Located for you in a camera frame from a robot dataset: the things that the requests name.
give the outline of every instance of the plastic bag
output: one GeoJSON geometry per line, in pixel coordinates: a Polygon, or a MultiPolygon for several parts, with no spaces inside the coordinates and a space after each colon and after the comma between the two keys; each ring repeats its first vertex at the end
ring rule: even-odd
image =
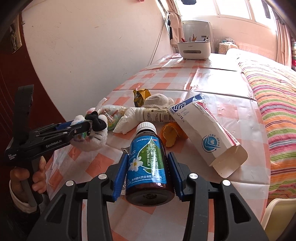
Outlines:
{"type": "Polygon", "coordinates": [[[96,112],[99,113],[99,112],[100,112],[100,109],[101,109],[101,107],[102,107],[102,104],[104,104],[106,100],[107,100],[107,98],[103,98],[103,99],[97,104],[96,107],[92,107],[92,108],[90,108],[90,109],[85,113],[85,115],[91,114],[93,111],[96,111],[96,112]]]}
{"type": "Polygon", "coordinates": [[[136,119],[137,107],[129,107],[124,116],[120,119],[113,132],[126,134],[134,129],[141,121],[136,119]]]}
{"type": "Polygon", "coordinates": [[[108,120],[108,130],[113,130],[118,121],[124,116],[126,107],[120,105],[104,105],[99,110],[99,115],[105,115],[108,120]]]}

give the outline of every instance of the white flower on label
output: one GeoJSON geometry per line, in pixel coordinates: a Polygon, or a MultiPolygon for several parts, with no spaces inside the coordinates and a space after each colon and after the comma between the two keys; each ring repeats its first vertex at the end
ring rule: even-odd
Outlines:
{"type": "Polygon", "coordinates": [[[140,161],[142,159],[141,156],[138,156],[138,158],[134,158],[133,162],[130,164],[130,167],[128,168],[129,171],[135,171],[137,172],[139,170],[139,166],[143,165],[143,162],[140,161]]]}

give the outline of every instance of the window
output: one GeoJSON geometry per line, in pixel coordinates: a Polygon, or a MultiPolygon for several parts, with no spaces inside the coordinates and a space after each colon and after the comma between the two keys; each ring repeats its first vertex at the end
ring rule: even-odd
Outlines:
{"type": "Polygon", "coordinates": [[[159,8],[159,10],[160,10],[160,12],[161,12],[161,14],[163,16],[164,25],[165,25],[165,27],[166,27],[166,29],[168,31],[168,34],[170,35],[170,29],[169,29],[168,22],[167,22],[167,20],[168,20],[168,16],[167,16],[168,12],[166,11],[165,6],[163,5],[161,0],[156,0],[156,4],[157,4],[157,6],[158,6],[158,8],[159,8]]]}
{"type": "Polygon", "coordinates": [[[214,16],[216,9],[211,0],[197,1],[194,5],[184,5],[180,0],[176,1],[180,13],[184,18],[193,18],[196,16],[214,16]]]}
{"type": "Polygon", "coordinates": [[[216,0],[216,3],[222,15],[251,19],[246,0],[216,0]]]}
{"type": "Polygon", "coordinates": [[[272,9],[262,0],[198,0],[194,5],[175,1],[183,20],[194,20],[200,16],[244,18],[276,29],[272,9]]]}
{"type": "Polygon", "coordinates": [[[266,3],[264,8],[261,0],[249,0],[249,1],[254,13],[255,21],[258,23],[267,25],[270,28],[274,28],[275,21],[273,18],[271,8],[266,3]]]}

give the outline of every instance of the white plush toy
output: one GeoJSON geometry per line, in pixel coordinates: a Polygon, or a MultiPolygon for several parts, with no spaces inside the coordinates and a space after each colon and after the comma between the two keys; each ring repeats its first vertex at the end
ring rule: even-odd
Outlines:
{"type": "Polygon", "coordinates": [[[97,111],[83,115],[78,115],[72,121],[71,125],[89,121],[91,128],[87,132],[83,132],[73,137],[71,144],[81,151],[94,151],[106,144],[108,136],[107,117],[105,115],[98,115],[97,111]]]}

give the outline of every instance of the orange peel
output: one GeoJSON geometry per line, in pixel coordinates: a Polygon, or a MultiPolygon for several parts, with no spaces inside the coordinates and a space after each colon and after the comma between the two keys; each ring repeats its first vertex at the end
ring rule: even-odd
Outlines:
{"type": "Polygon", "coordinates": [[[160,131],[159,137],[165,147],[172,147],[178,138],[188,138],[188,136],[176,122],[171,122],[164,125],[164,127],[160,131]]]}

